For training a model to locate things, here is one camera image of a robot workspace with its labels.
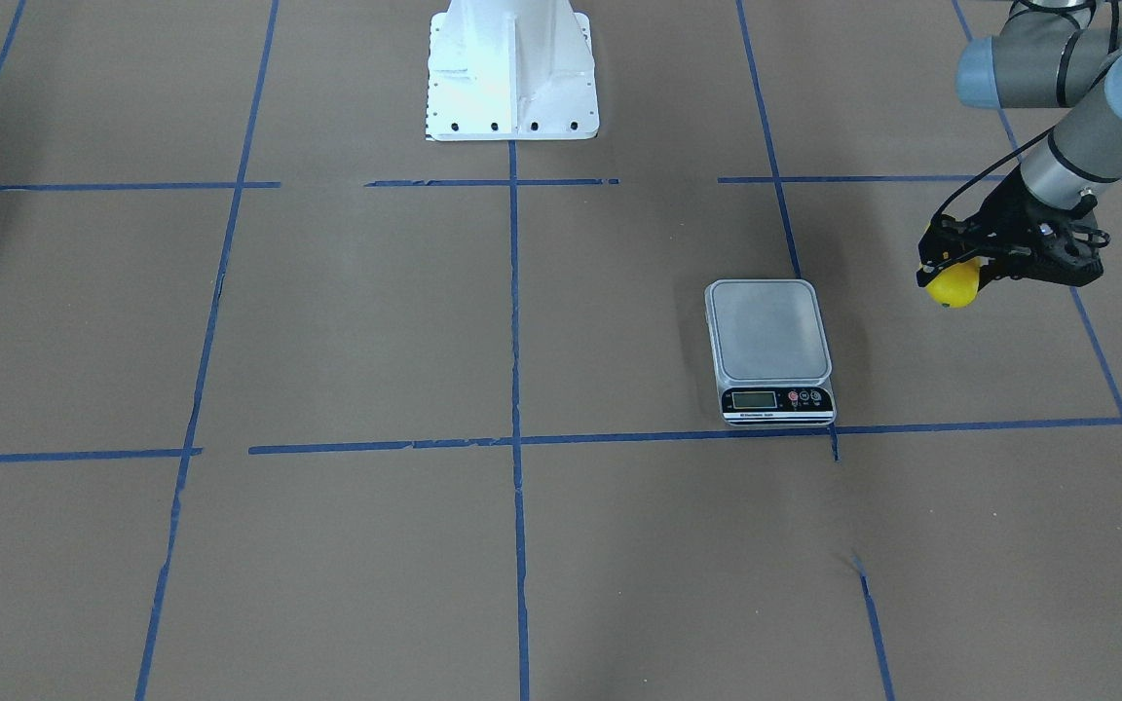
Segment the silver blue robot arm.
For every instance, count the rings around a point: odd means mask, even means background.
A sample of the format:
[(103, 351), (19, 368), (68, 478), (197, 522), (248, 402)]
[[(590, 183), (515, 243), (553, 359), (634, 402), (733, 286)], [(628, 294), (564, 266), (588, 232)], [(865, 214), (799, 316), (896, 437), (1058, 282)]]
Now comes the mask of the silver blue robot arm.
[(1014, 164), (974, 214), (940, 205), (918, 241), (916, 283), (967, 305), (1012, 278), (1082, 287), (1104, 273), (1109, 233), (1094, 216), (1122, 179), (1122, 21), (1092, 24), (1095, 1), (1015, 1), (1000, 33), (962, 53), (954, 89), (974, 108), (1061, 108), (1063, 119), (1009, 155)]

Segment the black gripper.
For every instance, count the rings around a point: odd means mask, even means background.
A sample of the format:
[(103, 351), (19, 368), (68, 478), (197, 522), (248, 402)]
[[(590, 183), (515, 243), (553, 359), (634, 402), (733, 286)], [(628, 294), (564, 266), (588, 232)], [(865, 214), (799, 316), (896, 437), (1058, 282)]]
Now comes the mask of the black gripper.
[(1083, 191), (1077, 205), (1054, 207), (1012, 172), (969, 219), (930, 219), (918, 241), (916, 284), (927, 288), (954, 266), (984, 289), (1001, 279), (1031, 279), (1082, 287), (1104, 274), (1105, 231), (1094, 214), (1097, 197)]

